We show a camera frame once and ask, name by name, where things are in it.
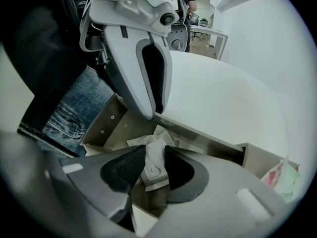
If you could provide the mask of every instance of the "black jacket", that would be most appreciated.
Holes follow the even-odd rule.
[[[84,1],[74,0],[80,16]],[[41,131],[87,62],[79,40],[70,40],[60,27],[59,0],[10,0],[2,13],[0,40],[35,95],[23,122]]]

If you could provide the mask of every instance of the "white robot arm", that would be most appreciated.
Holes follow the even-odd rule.
[[[82,50],[101,52],[99,63],[119,94],[148,120],[168,101],[175,36],[167,36],[179,20],[177,9],[177,0],[88,0],[81,21]],[[89,35],[90,28],[99,34]],[[178,35],[187,41],[186,30]]]

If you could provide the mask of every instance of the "office chair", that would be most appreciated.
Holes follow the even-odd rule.
[[[194,25],[194,26],[198,26],[198,18],[196,19],[195,22],[190,21],[190,24],[191,24],[191,25]],[[194,38],[198,38],[200,41],[202,40],[202,39],[197,35],[198,32],[193,32],[193,33],[194,33],[194,35],[190,37],[191,40],[193,40]]]
[[[207,25],[208,24],[208,21],[205,19],[205,18],[202,18],[201,20],[200,20],[200,23],[201,24],[204,24],[204,25]]]

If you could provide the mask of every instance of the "white cloth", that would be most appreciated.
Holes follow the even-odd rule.
[[[141,179],[145,191],[151,191],[169,184],[164,167],[164,149],[166,145],[175,146],[168,131],[157,125],[153,135],[142,136],[127,141],[129,146],[146,145],[145,167]]]

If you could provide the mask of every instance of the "jeans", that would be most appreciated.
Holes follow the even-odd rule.
[[[80,145],[90,124],[114,94],[112,89],[87,67],[62,98],[42,133],[78,156],[86,151]],[[52,150],[39,142],[42,150]]]
[[[185,52],[189,53],[189,50],[190,50],[190,24],[189,24],[188,20],[185,20],[185,25],[187,27],[187,37],[188,37]]]

